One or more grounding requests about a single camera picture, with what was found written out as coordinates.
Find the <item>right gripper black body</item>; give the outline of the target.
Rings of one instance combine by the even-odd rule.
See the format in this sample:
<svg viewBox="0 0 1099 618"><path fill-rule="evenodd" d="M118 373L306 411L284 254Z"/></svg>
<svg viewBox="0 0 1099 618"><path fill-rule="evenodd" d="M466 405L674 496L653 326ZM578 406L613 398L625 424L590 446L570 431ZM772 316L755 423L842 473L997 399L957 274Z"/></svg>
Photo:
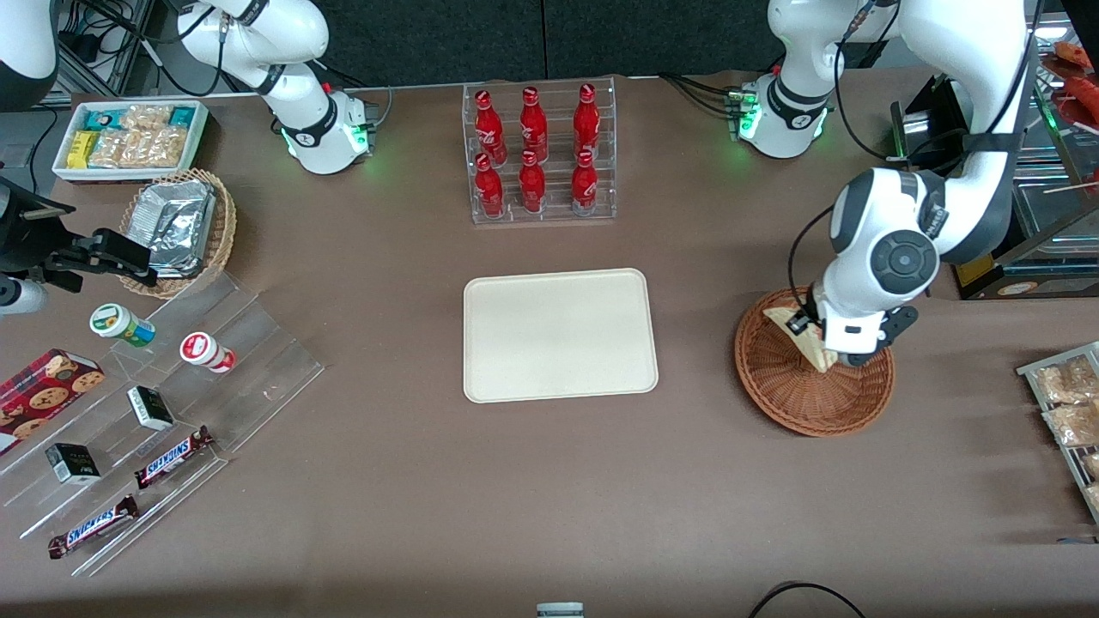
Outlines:
<svg viewBox="0 0 1099 618"><path fill-rule="evenodd" d="M38 267L44 271L77 269L79 263L70 255L77 236L60 220L76 209L25 191L8 179L1 179L1 271L15 276Z"/></svg>

